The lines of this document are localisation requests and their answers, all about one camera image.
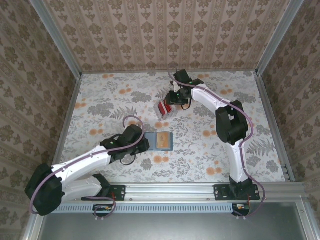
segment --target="floral tablecloth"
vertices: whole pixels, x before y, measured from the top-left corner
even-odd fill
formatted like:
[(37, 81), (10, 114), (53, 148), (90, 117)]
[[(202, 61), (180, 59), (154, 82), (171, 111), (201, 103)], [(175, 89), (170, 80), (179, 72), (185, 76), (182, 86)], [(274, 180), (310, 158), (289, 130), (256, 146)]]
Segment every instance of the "floral tablecloth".
[[(225, 99), (239, 100), (254, 123), (254, 136), (245, 145), (248, 170), (262, 182), (285, 181), (252, 72), (189, 72)], [(157, 101), (172, 90), (165, 72), (84, 74), (65, 141), (62, 162), (123, 133), (122, 119), (136, 115), (147, 132), (173, 132), (173, 151), (148, 151), (132, 165), (119, 161), (96, 172), (111, 183), (209, 183), (228, 182), (230, 164), (225, 144), (216, 132), (216, 117), (199, 102), (159, 122)], [(136, 123), (129, 119), (127, 124)]]

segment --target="wooden block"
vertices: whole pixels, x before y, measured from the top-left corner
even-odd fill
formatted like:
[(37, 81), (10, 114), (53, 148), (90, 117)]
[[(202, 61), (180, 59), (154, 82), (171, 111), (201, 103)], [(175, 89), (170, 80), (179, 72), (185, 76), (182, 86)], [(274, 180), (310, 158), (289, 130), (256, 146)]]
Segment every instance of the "wooden block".
[(156, 147), (158, 149), (169, 148), (170, 132), (163, 131), (156, 134)]

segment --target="metal frame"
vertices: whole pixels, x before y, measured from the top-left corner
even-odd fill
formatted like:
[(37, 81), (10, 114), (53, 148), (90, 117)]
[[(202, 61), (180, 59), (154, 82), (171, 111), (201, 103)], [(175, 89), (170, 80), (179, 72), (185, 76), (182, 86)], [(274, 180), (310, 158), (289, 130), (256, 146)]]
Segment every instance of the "metal frame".
[(285, 149), (284, 142), (282, 141), (282, 138), (281, 138), (281, 134), (278, 128), (275, 115), (274, 115), (274, 111), (272, 110), (271, 103), (268, 98), (264, 81), (262, 79), (262, 76), (259, 74), (256, 74), (254, 77), (255, 77), (257, 88), (259, 90), (259, 94), (260, 94), (261, 102), (265, 111), (266, 119), (269, 122), (270, 131), (272, 134), (272, 138), (273, 138), (274, 145), (278, 153), (279, 159), (283, 164), (285, 164), (285, 168), (287, 169), (287, 173), (289, 175), (290, 181), (295, 182), (296, 179), (294, 176), (294, 172), (292, 171), (289, 158), (287, 155), (287, 151)]
[[(65, 203), (61, 204), (53, 214), (94, 213), (97, 203)], [(114, 209), (115, 214), (196, 214), (196, 213), (232, 213), (232, 203), (128, 203), (118, 202)]]
[[(223, 183), (122, 183), (126, 185), (125, 201), (120, 202), (123, 206), (145, 206), (146, 204), (162, 206), (194, 206), (207, 204), (214, 207), (221, 203), (243, 203), (245, 201), (215, 201), (214, 185)], [(262, 185), (266, 191), (267, 203), (296, 203), (299, 216), (308, 240), (319, 239), (319, 229), (315, 222), (310, 204), (307, 200), (304, 185), (302, 182), (264, 182)], [(83, 201), (72, 201), (69, 206), (86, 206)], [(46, 218), (39, 215), (32, 215), (26, 228), (24, 240), (37, 240), (41, 226)]]
[[(244, 69), (186, 69), (191, 73), (211, 73), (211, 72), (254, 72), (254, 68), (244, 68)], [(124, 71), (84, 71), (82, 74), (145, 74), (145, 73), (168, 73), (174, 72), (176, 69), (159, 69), (159, 70), (124, 70)]]
[(292, 21), (294, 20), (303, 3), (304, 0), (292, 0), (289, 2), (288, 7), (286, 8), (256, 67), (257, 73), (259, 75), (262, 75), (262, 73), (265, 71), (268, 63), (276, 52), (279, 44), (284, 38), (288, 28), (290, 27)]
[(81, 78), (81, 67), (79, 66), (78, 62), (74, 58), (74, 55), (72, 54), (71, 49), (68, 47), (67, 43), (65, 42), (57, 25), (55, 24), (55, 21), (53, 20), (48, 9), (46, 8), (44, 1), (30, 0), (30, 2), (34, 7), (35, 11), (38, 13), (41, 21), (43, 22), (46, 30), (49, 32), (55, 45), (58, 47), (65, 62), (68, 64), (75, 79), (79, 80)]
[(76, 105), (76, 102), (77, 102), (77, 98), (78, 98), (78, 94), (79, 94), (79, 91), (80, 91), (81, 83), (82, 83), (82, 79), (81, 78), (79, 80), (77, 80), (76, 83), (75, 83), (74, 90), (73, 90), (72, 97), (71, 97), (70, 104), (69, 104), (69, 108), (68, 108), (68, 111), (66, 112), (63, 128), (62, 128), (61, 135), (60, 135), (60, 138), (59, 138), (59, 142), (58, 142), (58, 145), (56, 147), (55, 154), (54, 154), (52, 165), (58, 164), (59, 160), (61, 159), (62, 152), (64, 150), (64, 146), (65, 146), (65, 142), (66, 142), (66, 138), (67, 138), (67, 135), (68, 135), (70, 122), (71, 122), (72, 115), (73, 115), (74, 110), (75, 110), (75, 105)]

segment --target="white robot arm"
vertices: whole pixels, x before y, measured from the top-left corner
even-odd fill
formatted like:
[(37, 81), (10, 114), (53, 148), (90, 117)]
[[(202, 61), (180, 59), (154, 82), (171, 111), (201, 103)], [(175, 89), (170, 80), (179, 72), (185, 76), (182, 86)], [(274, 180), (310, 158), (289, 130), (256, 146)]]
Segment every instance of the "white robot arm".
[(255, 192), (256, 185), (247, 172), (244, 139), (249, 128), (241, 102), (223, 99), (200, 79), (192, 80), (184, 69), (177, 71), (174, 78), (169, 76), (174, 81), (174, 91), (166, 95), (165, 104), (182, 106), (194, 100), (215, 113), (217, 136), (226, 143), (230, 161), (230, 192), (227, 190), (226, 195), (234, 199), (248, 198), (248, 193)]
[[(205, 84), (199, 84), (199, 87), (207, 88)], [(193, 88), (191, 90), (191, 96), (192, 99), (203, 104), (207, 109), (209, 109), (211, 112), (216, 113), (216, 110), (219, 108), (227, 107), (228, 105), (219, 101), (217, 98), (213, 97), (211, 94), (209, 94), (206, 91), (200, 90), (198, 88)], [(240, 156), (240, 148), (239, 144), (242, 140), (238, 140), (235, 142), (234, 145), (231, 145), (229, 143), (226, 143), (226, 149), (230, 161), (230, 177), (236, 182), (244, 182), (248, 179), (248, 176), (245, 174), (241, 162), (241, 156)]]
[(50, 214), (63, 202), (87, 196), (106, 197), (111, 186), (101, 174), (85, 179), (81, 177), (117, 160), (122, 163), (126, 155), (135, 156), (149, 148), (143, 129), (130, 125), (123, 134), (105, 139), (99, 146), (73, 160), (52, 167), (45, 163), (39, 165), (26, 186), (25, 193), (41, 216)]

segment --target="patterned wall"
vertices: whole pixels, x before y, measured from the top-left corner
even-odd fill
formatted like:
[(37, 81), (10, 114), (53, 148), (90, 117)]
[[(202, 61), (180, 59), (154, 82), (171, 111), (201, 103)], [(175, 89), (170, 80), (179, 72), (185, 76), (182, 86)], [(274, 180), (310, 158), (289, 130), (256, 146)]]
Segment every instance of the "patterned wall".
[(289, 0), (45, 0), (83, 72), (254, 69)]
[(304, 1), (263, 73), (282, 139), (320, 223), (320, 1)]
[(53, 160), (74, 77), (27, 0), (0, 1), (0, 239), (19, 239), (29, 219), (24, 193)]

